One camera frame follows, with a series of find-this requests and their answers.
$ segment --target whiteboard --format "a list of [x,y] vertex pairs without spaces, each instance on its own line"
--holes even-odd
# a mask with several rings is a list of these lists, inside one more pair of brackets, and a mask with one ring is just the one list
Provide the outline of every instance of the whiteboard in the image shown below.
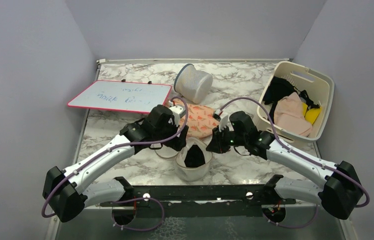
[[163,105],[172,86],[141,82],[98,80],[74,99],[69,107],[148,114]]

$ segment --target marble pattern surface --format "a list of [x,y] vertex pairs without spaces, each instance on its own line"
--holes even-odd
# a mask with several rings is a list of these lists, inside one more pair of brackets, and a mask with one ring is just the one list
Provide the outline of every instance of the marble pattern surface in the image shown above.
[[[277,62],[236,62],[236,63],[194,63],[197,70],[213,75],[213,85],[201,102],[211,108],[219,108],[236,97],[248,96],[259,99]],[[151,64],[103,64],[99,80],[128,82],[152,81],[173,84],[177,73],[185,63]],[[174,90],[170,97],[177,96]],[[251,101],[239,100],[225,111],[256,113]],[[81,161],[107,144],[123,126],[138,120],[137,113],[91,110],[82,138],[78,161]],[[313,144],[302,150],[316,156]],[[160,158],[153,150],[144,149],[135,156],[122,161],[99,177],[95,182],[106,182],[118,176],[125,177],[132,185],[232,185],[259,184],[268,181],[274,174],[283,174],[292,179],[305,179],[302,175],[275,162],[255,156],[240,156],[235,151],[214,154],[208,174],[195,182],[180,180],[174,171],[174,160]]]

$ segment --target orange patterned cloth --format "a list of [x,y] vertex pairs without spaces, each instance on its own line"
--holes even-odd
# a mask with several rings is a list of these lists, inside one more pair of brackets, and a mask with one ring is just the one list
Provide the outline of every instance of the orange patterned cloth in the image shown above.
[[[182,105],[181,100],[175,99],[177,105]],[[218,125],[218,121],[213,118],[215,110],[208,106],[187,104],[188,121],[187,136],[194,138],[205,138],[212,135],[212,129]],[[179,124],[184,124],[185,117],[181,118]]]

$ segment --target beige plastic laundry basket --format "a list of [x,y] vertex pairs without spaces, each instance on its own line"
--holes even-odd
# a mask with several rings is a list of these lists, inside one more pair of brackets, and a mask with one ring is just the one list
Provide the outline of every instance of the beige plastic laundry basket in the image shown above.
[[[334,96],[334,81],[327,75],[305,66],[289,61],[281,61],[275,67],[274,73],[269,78],[269,82],[259,99],[259,102],[265,106],[268,112],[272,105],[265,105],[263,103],[263,96],[274,76],[286,79],[300,91],[306,90],[310,99],[313,100],[315,104],[320,104],[322,106],[322,111],[316,119],[316,122],[313,124],[312,132],[308,136],[297,135],[275,125],[278,135],[282,136],[286,141],[293,145],[295,145],[294,143],[300,144],[315,142],[321,137],[331,110],[331,103]],[[272,132],[268,117],[260,107],[257,108],[257,116],[258,119],[255,119],[257,128],[259,130]]]

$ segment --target laundry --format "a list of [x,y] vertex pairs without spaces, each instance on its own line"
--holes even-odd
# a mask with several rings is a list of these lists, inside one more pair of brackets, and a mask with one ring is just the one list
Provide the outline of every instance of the laundry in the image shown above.
[[275,104],[283,97],[289,96],[296,92],[294,86],[287,80],[274,76],[266,90],[265,96],[263,96],[263,101],[266,105]]
[[[183,103],[176,99],[174,102],[178,105]],[[194,105],[187,103],[188,106],[188,121],[187,136],[194,138],[205,138],[212,135],[212,129],[218,125],[218,121],[213,118],[215,110],[208,106]],[[181,118],[179,124],[182,125],[185,117]]]
[[277,102],[274,110],[274,122],[279,127],[307,137],[313,129],[303,115],[303,103],[296,92]]
[[313,125],[316,122],[319,114],[321,113],[321,110],[322,107],[310,109],[306,112],[305,119]]
[[184,163],[187,168],[198,168],[206,164],[203,151],[197,144],[192,145],[191,148],[188,149]]
[[299,90],[295,86],[293,86],[289,81],[274,76],[272,78],[271,84],[269,85],[266,94],[263,97],[263,101],[266,105],[272,104],[271,110],[269,111],[269,116],[272,120],[274,120],[274,123],[276,125],[279,125],[275,121],[275,110],[277,108],[278,102],[282,100],[285,97],[290,96],[292,93],[297,93],[300,102],[302,102],[302,113],[303,116],[306,116],[307,112],[309,112],[309,116],[305,119],[310,122],[314,123],[316,121],[316,118],[318,117],[319,113],[321,112],[319,104],[315,104],[309,97],[307,91]]

